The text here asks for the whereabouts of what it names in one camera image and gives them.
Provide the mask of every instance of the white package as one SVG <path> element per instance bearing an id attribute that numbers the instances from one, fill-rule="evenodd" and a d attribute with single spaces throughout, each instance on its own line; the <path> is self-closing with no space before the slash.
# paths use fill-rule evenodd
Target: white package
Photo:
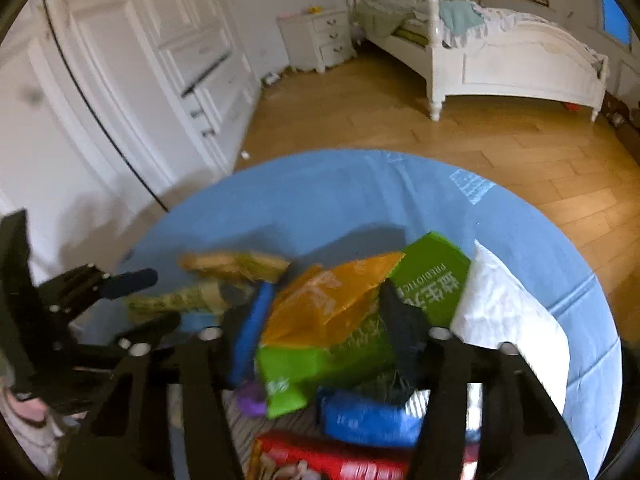
<path id="1" fill-rule="evenodd" d="M 465 289 L 451 322 L 465 343 L 498 348 L 509 341 L 564 410 L 569 342 L 562 327 L 491 251 L 476 240 Z"/>

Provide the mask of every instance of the white bed frame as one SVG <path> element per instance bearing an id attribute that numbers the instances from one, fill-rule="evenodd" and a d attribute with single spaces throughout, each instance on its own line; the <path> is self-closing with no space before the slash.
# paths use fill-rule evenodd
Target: white bed frame
<path id="1" fill-rule="evenodd" d="M 353 10 L 360 0 L 350 0 Z M 585 105 L 595 121 L 606 89 L 607 63 L 600 76 L 587 51 L 569 33 L 546 23 L 516 27 L 465 48 L 442 46 L 438 0 L 428 0 L 428 46 L 388 36 L 367 39 L 397 57 L 427 81 L 429 115 L 440 120 L 448 95 L 535 97 Z"/>

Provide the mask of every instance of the purple package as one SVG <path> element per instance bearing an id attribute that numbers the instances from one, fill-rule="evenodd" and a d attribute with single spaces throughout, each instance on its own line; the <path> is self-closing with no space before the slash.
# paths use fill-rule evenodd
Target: purple package
<path id="1" fill-rule="evenodd" d="M 266 416 L 267 401 L 264 387 L 257 381 L 250 381 L 234 390 L 238 409 L 246 416 Z"/>

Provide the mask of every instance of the window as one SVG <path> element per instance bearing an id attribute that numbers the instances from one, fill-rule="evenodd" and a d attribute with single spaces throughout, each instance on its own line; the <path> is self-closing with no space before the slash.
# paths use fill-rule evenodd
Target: window
<path id="1" fill-rule="evenodd" d="M 602 30 L 631 46 L 631 25 L 615 0 L 602 0 Z"/>

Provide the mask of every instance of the table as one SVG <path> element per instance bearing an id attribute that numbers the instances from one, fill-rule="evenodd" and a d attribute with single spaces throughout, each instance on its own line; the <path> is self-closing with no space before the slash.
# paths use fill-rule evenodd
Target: table
<path id="1" fill-rule="evenodd" d="M 173 209 L 120 271 L 154 267 L 151 292 L 193 278 L 185 251 L 257 250 L 334 266 L 401 250 L 430 230 L 465 253 L 495 253 L 558 320 L 571 363 L 564 420 L 594 478 L 613 434 L 622 387 L 620 339 L 593 271 L 537 209 L 468 171 L 402 153 L 342 150 L 295 155 L 241 171 Z M 183 330 L 210 320 L 183 319 Z M 96 306 L 85 328 L 107 342 L 128 327 L 121 304 Z"/>

